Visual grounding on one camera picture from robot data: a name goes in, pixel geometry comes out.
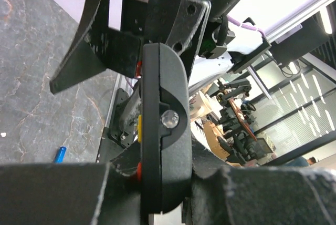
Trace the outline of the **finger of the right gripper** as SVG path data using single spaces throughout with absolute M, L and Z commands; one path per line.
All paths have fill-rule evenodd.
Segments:
M 85 0 L 73 41 L 49 82 L 62 92 L 110 69 L 129 78 L 137 73 L 142 39 L 109 27 L 110 0 Z

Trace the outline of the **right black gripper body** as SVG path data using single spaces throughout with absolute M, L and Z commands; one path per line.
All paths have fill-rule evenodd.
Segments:
M 162 43 L 180 56 L 190 78 L 195 58 L 212 56 L 217 46 L 213 33 L 228 31 L 224 15 L 211 11 L 209 0 L 123 0 L 121 30 L 131 37 L 120 55 L 119 73 L 139 76 L 141 46 Z

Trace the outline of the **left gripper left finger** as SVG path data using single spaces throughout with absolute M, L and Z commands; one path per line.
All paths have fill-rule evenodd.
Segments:
M 1 165 L 1 224 L 139 224 L 140 145 L 109 162 Z

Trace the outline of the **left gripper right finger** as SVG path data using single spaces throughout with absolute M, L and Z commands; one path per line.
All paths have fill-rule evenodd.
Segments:
M 333 171 L 237 168 L 192 136 L 181 146 L 193 169 L 185 224 L 335 224 Z

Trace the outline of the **black remote control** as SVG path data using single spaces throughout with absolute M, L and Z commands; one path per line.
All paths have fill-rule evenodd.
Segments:
M 185 198 L 192 176 L 188 84 L 179 55 L 162 43 L 143 47 L 141 209 L 167 213 Z

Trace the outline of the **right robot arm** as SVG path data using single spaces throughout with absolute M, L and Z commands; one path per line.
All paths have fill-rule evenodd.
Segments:
M 141 98 L 187 96 L 218 74 L 238 73 L 269 49 L 251 19 L 233 21 L 243 0 L 85 0 L 77 31 L 49 82 L 57 94 L 109 69 L 136 80 Z

